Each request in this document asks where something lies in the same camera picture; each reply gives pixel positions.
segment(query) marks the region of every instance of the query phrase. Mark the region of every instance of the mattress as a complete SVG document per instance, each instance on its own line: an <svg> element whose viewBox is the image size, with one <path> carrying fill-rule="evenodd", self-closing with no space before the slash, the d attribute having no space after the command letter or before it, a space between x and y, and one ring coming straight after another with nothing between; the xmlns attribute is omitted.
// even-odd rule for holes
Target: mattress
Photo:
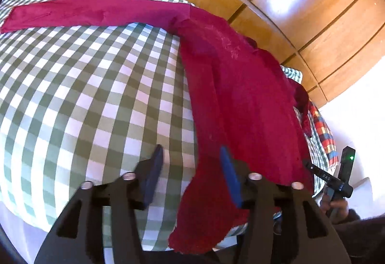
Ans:
<svg viewBox="0 0 385 264"><path fill-rule="evenodd" d="M3 0L0 24L12 7L40 1L47 0ZM178 50L177 36L141 23L0 35L0 200L20 224L48 232L83 181L114 181L161 144L164 166L154 200L136 217L143 249L167 249L197 164ZM301 72L282 70L301 82ZM299 122L310 119L312 136L305 137L312 162L333 170L313 116L296 114ZM314 192L324 184L315 178ZM106 208L105 247L111 246L109 218ZM233 228L228 236L244 229ZM32 237L23 239L32 242Z"/></svg>

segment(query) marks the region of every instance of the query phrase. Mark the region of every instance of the red towel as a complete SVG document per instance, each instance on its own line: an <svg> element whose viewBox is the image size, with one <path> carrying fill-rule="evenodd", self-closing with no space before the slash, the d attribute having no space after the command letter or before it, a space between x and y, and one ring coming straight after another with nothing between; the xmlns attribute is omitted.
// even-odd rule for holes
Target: red towel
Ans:
<svg viewBox="0 0 385 264"><path fill-rule="evenodd" d="M183 3L152 0L52 0L14 8L1 31L29 27L126 25L143 22L180 37L198 137L196 174L180 203L169 245L182 253L204 253L248 213L231 202L219 148L274 183L301 181L313 193L310 159L293 106L307 113L302 86L292 86L267 51L253 48L226 20Z"/></svg>

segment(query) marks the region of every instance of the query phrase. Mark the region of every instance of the bed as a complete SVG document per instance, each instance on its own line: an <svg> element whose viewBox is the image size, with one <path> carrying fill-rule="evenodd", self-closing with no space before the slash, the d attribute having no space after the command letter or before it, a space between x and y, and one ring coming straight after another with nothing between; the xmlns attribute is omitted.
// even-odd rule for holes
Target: bed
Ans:
<svg viewBox="0 0 385 264"><path fill-rule="evenodd" d="M3 0L0 24L13 6L40 1L47 0ZM177 36L141 23L30 28L0 35L0 223L16 217L16 226L36 227L44 238L83 181L111 182L161 144L164 166L153 203L136 217L143 249L166 250L180 198L197 164L178 48ZM301 72L282 70L301 82ZM303 116L296 114L301 121ZM319 125L316 108L307 117L311 160L333 173L337 157L331 133ZM314 193L323 187L316 178ZM106 208L106 248L111 246L109 215ZM244 229L233 228L228 236ZM33 241L33 234L12 236L23 240L15 245L41 243ZM33 262L33 254L28 261Z"/></svg>

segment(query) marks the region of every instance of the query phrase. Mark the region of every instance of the dark sleeve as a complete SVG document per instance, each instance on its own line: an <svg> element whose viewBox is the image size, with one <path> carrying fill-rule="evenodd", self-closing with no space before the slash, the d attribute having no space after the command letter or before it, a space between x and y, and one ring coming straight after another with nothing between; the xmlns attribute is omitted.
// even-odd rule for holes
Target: dark sleeve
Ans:
<svg viewBox="0 0 385 264"><path fill-rule="evenodd" d="M385 238L385 217L344 222L334 228L349 256L363 257Z"/></svg>
<svg viewBox="0 0 385 264"><path fill-rule="evenodd" d="M356 213L356 211L351 208L349 210L348 216L342 222L339 222L338 224L345 224L345 223L349 223L349 222L354 222L355 220L360 220L360 219L361 218Z"/></svg>

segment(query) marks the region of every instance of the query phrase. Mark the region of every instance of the black device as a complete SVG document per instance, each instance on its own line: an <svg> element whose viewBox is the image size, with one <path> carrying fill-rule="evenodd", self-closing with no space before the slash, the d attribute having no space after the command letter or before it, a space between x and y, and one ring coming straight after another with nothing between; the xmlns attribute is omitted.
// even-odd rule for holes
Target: black device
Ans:
<svg viewBox="0 0 385 264"><path fill-rule="evenodd" d="M353 193L353 187L349 185L350 175L352 173L356 150L347 146L342 150L340 171L338 178L330 175L328 172L321 170L312 163L304 163L305 167L314 175L326 181L327 195L331 201L340 200L342 198L350 198ZM337 210L331 208L326 216L332 221Z"/></svg>
<svg viewBox="0 0 385 264"><path fill-rule="evenodd" d="M247 164L221 148L220 161L232 201L248 209L245 235L237 245L203 255L173 251L143 251L136 226L135 209L151 203L163 164L158 145L152 157L138 163L108 184L81 184L44 240L35 264L104 264L103 206L111 206L111 236L115 264L324 264L313 252L320 245L333 256L330 264L349 264L349 256L330 221L310 193L276 185L250 172ZM273 234L272 215L282 210L282 234Z"/></svg>

